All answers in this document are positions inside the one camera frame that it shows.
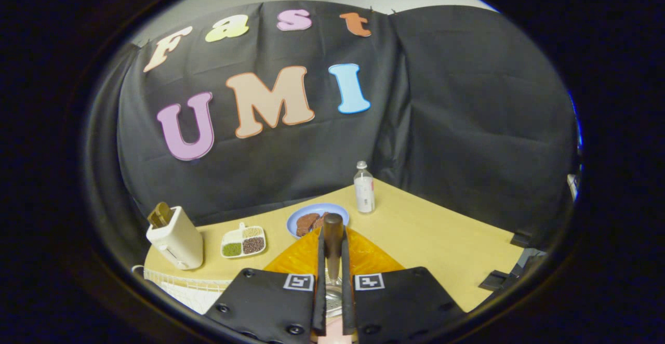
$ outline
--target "metal rod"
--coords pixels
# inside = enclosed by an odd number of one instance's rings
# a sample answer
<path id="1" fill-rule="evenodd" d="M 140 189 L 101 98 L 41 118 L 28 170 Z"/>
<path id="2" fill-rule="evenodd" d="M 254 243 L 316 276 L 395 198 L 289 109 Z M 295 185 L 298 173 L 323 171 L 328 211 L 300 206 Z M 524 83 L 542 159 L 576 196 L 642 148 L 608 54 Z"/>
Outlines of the metal rod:
<path id="1" fill-rule="evenodd" d="M 337 277 L 339 277 L 343 235 L 342 216 L 336 213 L 325 216 L 323 219 L 323 241 L 326 263 L 328 264 L 328 277 L 330 277 L 332 285 L 337 285 Z"/>

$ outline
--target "grains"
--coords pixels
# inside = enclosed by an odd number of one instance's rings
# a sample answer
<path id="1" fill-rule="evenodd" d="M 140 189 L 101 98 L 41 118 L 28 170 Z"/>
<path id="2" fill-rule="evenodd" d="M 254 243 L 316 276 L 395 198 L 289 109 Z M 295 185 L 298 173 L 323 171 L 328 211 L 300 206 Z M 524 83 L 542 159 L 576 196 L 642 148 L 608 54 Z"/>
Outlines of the grains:
<path id="1" fill-rule="evenodd" d="M 243 242 L 243 252 L 246 254 L 258 252 L 263 249 L 264 244 L 262 237 L 250 237 Z"/>
<path id="2" fill-rule="evenodd" d="M 250 227 L 245 229 L 245 231 L 243 232 L 243 237 L 260 236 L 262 232 L 263 231 L 261 231 L 260 228 Z"/>
<path id="3" fill-rule="evenodd" d="M 240 256 L 242 250 L 240 248 L 240 243 L 231 243 L 224 245 L 224 248 L 221 250 L 221 254 L 227 257 L 231 256 Z"/>

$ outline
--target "water bottle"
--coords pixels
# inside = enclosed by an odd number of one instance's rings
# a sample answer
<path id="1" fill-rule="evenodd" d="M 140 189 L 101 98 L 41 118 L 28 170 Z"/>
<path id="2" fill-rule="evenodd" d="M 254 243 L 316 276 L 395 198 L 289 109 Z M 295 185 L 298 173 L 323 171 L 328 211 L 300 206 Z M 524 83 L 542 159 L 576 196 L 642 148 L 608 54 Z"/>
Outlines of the water bottle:
<path id="1" fill-rule="evenodd" d="M 356 202 L 358 211 L 369 214 L 375 209 L 374 179 L 367 169 L 367 163 L 358 161 L 356 165 L 358 172 L 353 177 L 353 185 L 356 187 Z"/>

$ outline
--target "blue letter i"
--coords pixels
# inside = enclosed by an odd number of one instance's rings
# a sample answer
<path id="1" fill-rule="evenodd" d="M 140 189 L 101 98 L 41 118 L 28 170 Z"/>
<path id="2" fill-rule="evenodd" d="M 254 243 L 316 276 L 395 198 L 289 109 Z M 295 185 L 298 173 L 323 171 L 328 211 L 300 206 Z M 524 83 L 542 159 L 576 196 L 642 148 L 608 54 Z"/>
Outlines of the blue letter i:
<path id="1" fill-rule="evenodd" d="M 342 104 L 337 107 L 342 114 L 364 112 L 372 104 L 365 100 L 357 72 L 361 69 L 357 64 L 336 64 L 328 68 L 330 74 L 337 78 L 337 85 L 342 94 Z"/>

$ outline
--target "bottle label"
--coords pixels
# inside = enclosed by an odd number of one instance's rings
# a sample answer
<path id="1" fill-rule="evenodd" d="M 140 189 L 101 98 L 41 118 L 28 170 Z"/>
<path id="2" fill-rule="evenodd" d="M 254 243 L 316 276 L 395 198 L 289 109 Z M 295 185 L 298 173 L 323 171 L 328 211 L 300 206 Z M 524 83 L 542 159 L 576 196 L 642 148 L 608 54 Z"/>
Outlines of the bottle label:
<path id="1" fill-rule="evenodd" d="M 358 211 L 361 213 L 369 213 L 375 208 L 374 198 L 374 180 L 369 176 L 356 178 L 353 181 L 356 187 L 356 201 L 358 203 Z"/>

